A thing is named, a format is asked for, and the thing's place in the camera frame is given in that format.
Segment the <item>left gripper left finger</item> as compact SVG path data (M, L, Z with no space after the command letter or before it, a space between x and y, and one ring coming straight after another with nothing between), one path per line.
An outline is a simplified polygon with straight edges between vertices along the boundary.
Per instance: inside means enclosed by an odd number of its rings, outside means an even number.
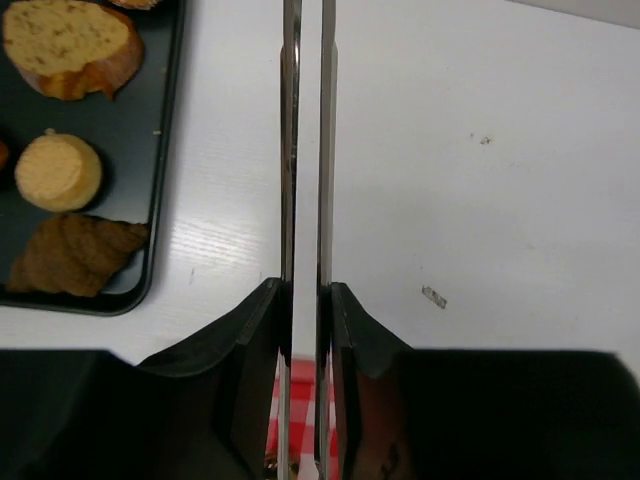
M1 354L5 479L258 479L283 317L268 279L133 365L105 350Z

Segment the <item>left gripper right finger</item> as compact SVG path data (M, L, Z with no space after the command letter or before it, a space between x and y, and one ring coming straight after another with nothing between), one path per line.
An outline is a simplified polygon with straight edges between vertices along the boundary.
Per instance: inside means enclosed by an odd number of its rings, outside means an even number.
M414 349L330 290L343 479L635 479L639 386L594 351Z

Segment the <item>small round muffin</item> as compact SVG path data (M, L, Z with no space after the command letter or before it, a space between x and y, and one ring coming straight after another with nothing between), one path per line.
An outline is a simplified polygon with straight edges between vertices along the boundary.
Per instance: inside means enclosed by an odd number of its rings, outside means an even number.
M98 194L103 165L81 138L48 129L21 153L14 177L20 195L32 205L54 213L72 212Z

